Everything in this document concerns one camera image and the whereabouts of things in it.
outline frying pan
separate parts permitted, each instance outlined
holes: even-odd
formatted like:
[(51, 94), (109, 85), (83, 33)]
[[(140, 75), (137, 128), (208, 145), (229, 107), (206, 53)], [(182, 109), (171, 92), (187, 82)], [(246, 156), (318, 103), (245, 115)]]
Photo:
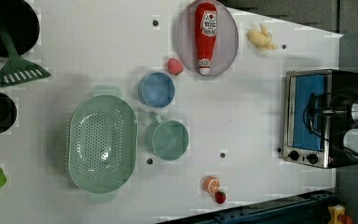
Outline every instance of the frying pan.
[[(23, 0), (0, 0), (0, 14), (17, 52), (28, 52), (37, 41), (40, 32), (39, 19), (28, 3)], [(7, 58), (7, 50), (0, 38), (0, 57)]]

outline ketchup label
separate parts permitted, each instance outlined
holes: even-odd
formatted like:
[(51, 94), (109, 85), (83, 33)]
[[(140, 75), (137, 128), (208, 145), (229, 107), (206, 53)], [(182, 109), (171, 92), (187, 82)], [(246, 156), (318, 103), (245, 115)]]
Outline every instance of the ketchup label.
[(207, 36), (217, 35), (216, 11), (205, 11), (201, 23), (202, 33)]
[(210, 66), (211, 66), (211, 60), (209, 59), (199, 60), (199, 67), (210, 67)]

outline small red cherry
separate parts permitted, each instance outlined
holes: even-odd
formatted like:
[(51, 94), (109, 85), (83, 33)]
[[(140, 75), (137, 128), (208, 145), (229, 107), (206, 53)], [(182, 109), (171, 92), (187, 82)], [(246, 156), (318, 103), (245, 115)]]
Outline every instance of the small red cherry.
[(224, 203), (227, 199), (227, 196), (222, 191), (217, 191), (217, 193), (214, 195), (214, 199), (217, 203)]

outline toaster oven knob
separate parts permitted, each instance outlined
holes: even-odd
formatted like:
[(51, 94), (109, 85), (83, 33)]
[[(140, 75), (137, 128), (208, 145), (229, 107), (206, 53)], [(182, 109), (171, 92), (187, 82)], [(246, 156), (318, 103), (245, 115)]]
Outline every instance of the toaster oven knob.
[(310, 154), (307, 157), (307, 160), (310, 162), (310, 164), (316, 164), (318, 162), (318, 156), (316, 156), (315, 154)]
[(296, 151), (291, 151), (289, 153), (289, 157), (290, 157), (290, 159), (292, 159), (292, 161), (297, 161), (298, 158), (300, 157), (300, 155)]

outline pot handle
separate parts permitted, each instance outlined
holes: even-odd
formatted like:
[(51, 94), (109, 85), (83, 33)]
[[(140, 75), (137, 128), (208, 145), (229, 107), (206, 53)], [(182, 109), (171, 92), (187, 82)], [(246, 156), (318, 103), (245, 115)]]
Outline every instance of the pot handle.
[(157, 122), (158, 124), (162, 123), (161, 116), (156, 114), (155, 112), (150, 112), (149, 118), (153, 123)]
[(91, 203), (110, 203), (115, 198), (116, 198), (115, 190), (105, 194), (89, 193), (89, 202)]
[(93, 96), (112, 95), (121, 98), (121, 90), (115, 86), (96, 86), (94, 88)]

